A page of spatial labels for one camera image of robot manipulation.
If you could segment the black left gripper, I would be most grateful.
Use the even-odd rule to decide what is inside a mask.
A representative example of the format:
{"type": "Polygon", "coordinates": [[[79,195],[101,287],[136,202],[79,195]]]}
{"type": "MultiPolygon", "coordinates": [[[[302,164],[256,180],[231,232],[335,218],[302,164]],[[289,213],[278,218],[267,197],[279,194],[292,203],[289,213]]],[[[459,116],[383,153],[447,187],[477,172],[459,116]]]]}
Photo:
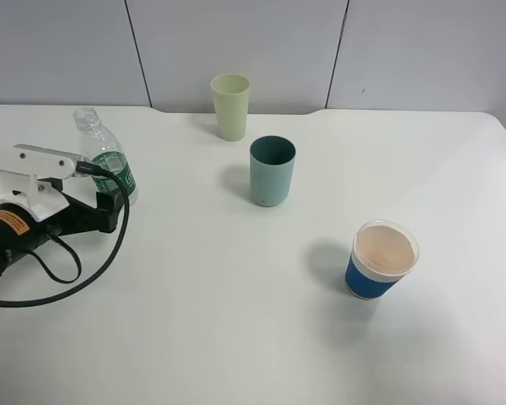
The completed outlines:
{"type": "Polygon", "coordinates": [[[68,206],[44,219],[36,221],[17,204],[0,204],[0,262],[16,262],[24,250],[33,251],[49,240],[50,235],[75,235],[90,231],[113,233],[118,225],[125,198],[120,190],[96,192],[96,205],[65,197],[68,206]]]}

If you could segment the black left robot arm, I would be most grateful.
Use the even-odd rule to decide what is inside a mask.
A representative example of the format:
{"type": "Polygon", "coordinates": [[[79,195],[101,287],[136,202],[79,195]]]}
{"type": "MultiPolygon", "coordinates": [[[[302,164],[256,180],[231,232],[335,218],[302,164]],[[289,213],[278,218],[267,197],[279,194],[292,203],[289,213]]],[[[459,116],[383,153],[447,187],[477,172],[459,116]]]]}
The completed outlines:
{"type": "Polygon", "coordinates": [[[52,280],[60,284],[72,284],[80,278],[82,264],[78,254],[62,237],[91,231],[114,232],[118,213],[123,206],[123,197],[118,190],[111,193],[97,192],[97,206],[93,208],[63,193],[61,180],[46,178],[42,187],[45,191],[57,191],[59,196],[66,198],[68,206],[38,222],[19,205],[10,202],[0,204],[0,277],[8,267],[26,256],[32,256],[38,263],[43,263],[35,250],[51,240],[72,256],[77,274],[67,280],[59,278],[47,265],[42,267],[52,280]]]}

